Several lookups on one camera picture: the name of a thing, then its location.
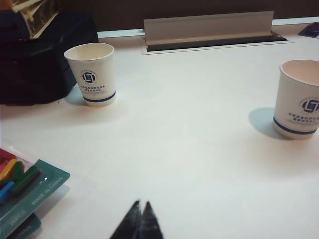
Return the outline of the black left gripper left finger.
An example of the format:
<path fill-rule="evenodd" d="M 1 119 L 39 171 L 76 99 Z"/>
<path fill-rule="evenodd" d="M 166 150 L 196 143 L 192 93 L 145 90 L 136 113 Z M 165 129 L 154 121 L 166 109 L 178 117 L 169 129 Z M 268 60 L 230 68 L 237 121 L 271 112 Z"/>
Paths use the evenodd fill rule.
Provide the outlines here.
<path fill-rule="evenodd" d="M 119 223 L 111 239 L 139 239 L 142 221 L 140 201 L 137 200 L 130 207 L 122 221 Z"/>

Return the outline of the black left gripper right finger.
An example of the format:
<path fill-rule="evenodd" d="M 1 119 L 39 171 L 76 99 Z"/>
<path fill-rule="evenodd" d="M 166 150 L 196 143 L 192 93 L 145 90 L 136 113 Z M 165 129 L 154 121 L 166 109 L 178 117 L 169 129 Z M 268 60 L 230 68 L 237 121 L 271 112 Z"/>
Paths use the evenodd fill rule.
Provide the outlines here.
<path fill-rule="evenodd" d="M 149 201 L 147 201 L 141 216 L 139 238 L 164 239 L 158 219 Z"/>

